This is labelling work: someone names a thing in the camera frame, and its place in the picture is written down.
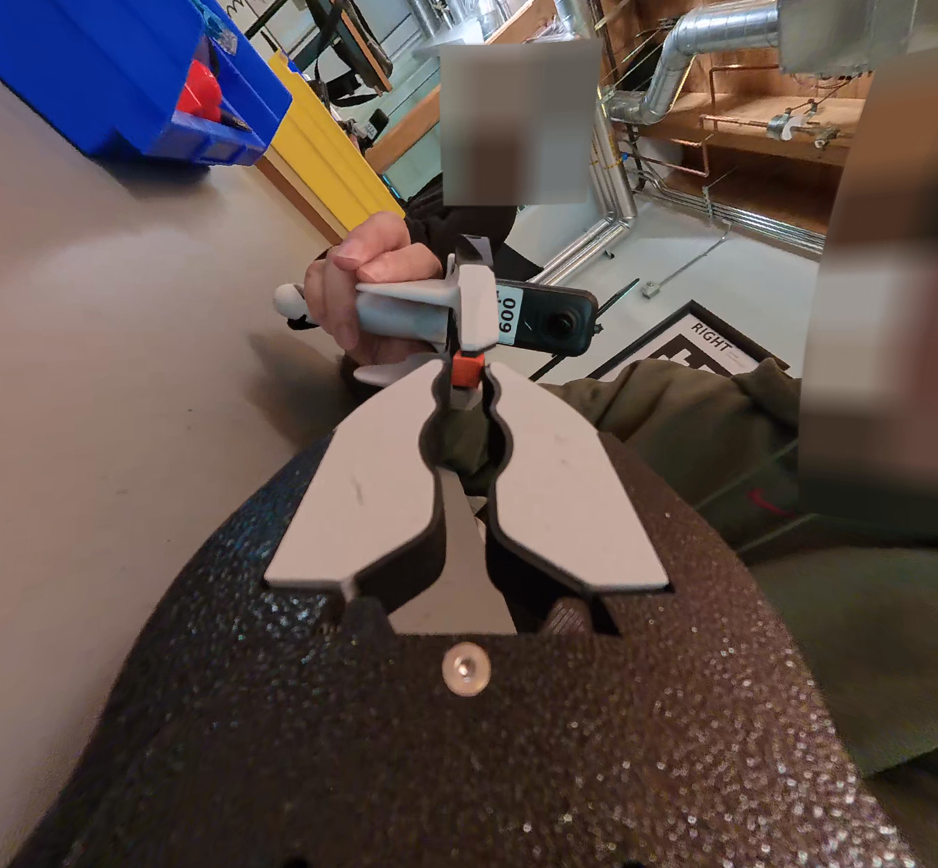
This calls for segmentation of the person's right hand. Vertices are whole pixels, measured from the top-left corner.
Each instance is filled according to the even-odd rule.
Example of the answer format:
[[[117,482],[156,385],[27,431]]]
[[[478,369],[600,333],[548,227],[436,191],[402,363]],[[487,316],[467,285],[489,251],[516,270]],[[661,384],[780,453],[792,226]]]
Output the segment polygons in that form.
[[[381,212],[352,230],[322,260],[308,266],[304,298],[311,322],[332,336],[355,364],[395,364],[431,348],[414,340],[362,332],[358,285],[426,281],[442,275],[443,265],[433,252],[421,243],[412,243],[404,219]]]

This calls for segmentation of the blue bin with items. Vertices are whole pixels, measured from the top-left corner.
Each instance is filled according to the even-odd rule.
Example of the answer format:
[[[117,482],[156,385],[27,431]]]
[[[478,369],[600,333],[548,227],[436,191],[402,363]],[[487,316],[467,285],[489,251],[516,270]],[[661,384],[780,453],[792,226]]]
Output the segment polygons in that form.
[[[252,166],[291,105],[217,0],[2,0],[1,79],[92,158]],[[199,60],[221,122],[176,110]]]

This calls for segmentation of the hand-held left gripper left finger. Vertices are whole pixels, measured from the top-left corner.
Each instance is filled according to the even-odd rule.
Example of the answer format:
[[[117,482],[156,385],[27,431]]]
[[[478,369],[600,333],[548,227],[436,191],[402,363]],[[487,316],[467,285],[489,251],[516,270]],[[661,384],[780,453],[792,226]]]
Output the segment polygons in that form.
[[[449,364],[430,358],[352,412],[329,441],[264,574],[269,586],[417,596],[446,560],[435,466]]]

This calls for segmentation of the square metal duct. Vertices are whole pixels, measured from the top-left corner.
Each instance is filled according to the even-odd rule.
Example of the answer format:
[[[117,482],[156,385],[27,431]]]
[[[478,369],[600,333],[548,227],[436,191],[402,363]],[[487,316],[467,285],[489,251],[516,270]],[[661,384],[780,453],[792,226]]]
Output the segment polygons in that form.
[[[790,75],[851,77],[937,47],[937,0],[778,0],[778,19]]]

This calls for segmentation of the yellow plastic bin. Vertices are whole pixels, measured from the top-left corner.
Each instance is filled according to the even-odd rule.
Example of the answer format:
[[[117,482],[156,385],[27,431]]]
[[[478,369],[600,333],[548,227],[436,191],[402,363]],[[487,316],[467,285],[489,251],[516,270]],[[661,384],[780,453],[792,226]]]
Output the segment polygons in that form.
[[[404,216],[349,135],[290,69],[286,55],[275,53],[268,64],[290,93],[291,105],[255,163],[259,172],[330,246],[376,213]]]

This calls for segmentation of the person's right forearm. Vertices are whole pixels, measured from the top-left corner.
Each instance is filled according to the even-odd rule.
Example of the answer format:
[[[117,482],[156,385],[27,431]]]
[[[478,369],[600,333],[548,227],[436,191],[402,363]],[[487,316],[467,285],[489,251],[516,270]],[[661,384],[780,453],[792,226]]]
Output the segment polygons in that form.
[[[724,377],[647,358],[615,380],[540,385],[657,473],[747,564],[806,552],[798,507],[801,380],[774,359]]]

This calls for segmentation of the person's green sweatshirt torso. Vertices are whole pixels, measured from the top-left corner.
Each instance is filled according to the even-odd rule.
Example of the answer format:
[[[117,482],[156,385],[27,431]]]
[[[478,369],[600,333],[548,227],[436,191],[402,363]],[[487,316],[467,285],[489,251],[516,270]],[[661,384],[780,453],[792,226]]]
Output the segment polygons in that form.
[[[866,776],[936,767],[936,528],[806,509],[795,439],[717,450],[695,510],[752,570]]]

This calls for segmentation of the silver duct elbow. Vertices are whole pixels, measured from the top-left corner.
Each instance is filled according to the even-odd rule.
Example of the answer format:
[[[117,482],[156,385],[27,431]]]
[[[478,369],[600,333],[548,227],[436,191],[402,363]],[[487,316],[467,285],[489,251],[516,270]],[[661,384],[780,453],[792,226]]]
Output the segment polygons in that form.
[[[779,0],[736,0],[690,10],[666,37],[649,87],[610,93],[604,101],[607,116],[622,125],[661,122],[672,111],[697,56],[775,49],[779,25]]]

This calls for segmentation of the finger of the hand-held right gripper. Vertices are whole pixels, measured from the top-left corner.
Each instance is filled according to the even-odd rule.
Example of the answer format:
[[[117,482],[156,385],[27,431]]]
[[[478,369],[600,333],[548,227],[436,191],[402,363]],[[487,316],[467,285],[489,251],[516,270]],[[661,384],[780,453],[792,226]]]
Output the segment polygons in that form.
[[[391,387],[407,378],[433,384],[440,373],[439,360],[401,360],[396,363],[360,366],[354,379],[369,387]]]
[[[496,278],[486,264],[456,266],[454,314],[462,353],[485,353],[499,342]]]

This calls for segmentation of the standing desk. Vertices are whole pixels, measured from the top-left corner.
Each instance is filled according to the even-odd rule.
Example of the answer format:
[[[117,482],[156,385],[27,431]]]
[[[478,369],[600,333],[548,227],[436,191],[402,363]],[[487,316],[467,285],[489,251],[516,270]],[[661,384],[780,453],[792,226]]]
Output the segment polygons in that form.
[[[347,94],[333,103],[350,106],[362,103],[370,97],[378,98],[392,89],[390,81],[393,64],[388,59],[368,25],[352,0],[248,0],[249,4],[260,4],[261,11],[249,22],[244,36],[251,40],[257,36],[271,50],[284,53],[294,70],[313,81],[324,83],[321,64],[325,55],[343,64],[341,81],[348,83],[354,76],[357,87],[350,87]],[[270,23],[287,5],[292,4],[299,12],[310,16],[311,31],[300,41],[292,53],[276,41]]]

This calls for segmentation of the red block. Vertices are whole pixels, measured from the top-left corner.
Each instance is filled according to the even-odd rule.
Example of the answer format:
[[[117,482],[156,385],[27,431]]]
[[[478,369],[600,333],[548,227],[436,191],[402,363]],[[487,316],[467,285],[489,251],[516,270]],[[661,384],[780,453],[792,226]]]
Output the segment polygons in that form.
[[[175,109],[215,123],[221,122],[223,94],[216,76],[199,60],[193,60]]]

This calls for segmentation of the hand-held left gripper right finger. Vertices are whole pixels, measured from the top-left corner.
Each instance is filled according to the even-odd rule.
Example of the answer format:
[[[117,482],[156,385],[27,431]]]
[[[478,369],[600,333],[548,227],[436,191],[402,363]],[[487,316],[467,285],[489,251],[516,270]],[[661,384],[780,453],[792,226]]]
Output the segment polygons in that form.
[[[502,362],[486,368],[506,443],[489,495],[490,538],[581,595],[665,589],[669,576],[597,430]]]

